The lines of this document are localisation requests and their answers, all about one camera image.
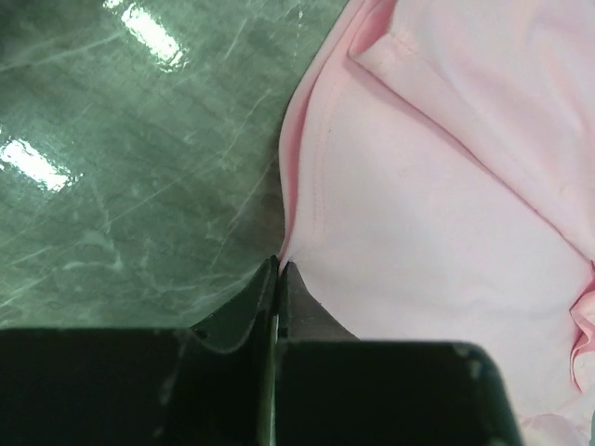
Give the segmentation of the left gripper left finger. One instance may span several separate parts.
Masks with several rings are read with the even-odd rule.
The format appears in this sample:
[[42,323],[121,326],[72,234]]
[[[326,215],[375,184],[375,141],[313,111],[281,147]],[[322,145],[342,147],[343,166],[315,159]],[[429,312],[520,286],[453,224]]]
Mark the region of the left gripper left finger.
[[1,333],[5,445],[259,445],[278,261],[189,328]]

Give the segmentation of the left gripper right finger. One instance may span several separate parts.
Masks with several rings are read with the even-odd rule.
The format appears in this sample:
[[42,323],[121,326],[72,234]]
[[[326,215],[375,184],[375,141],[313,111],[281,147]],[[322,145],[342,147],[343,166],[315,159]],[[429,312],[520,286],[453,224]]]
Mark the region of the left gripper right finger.
[[518,445],[498,369],[458,342],[363,341],[288,264],[279,282],[279,445]]

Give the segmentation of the pink t-shirt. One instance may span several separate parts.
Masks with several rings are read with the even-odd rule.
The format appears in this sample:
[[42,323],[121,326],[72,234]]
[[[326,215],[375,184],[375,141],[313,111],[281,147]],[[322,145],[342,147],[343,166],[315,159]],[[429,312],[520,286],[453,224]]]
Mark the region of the pink t-shirt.
[[281,258],[345,328],[477,344],[527,444],[590,442],[592,2],[348,2],[279,159]]

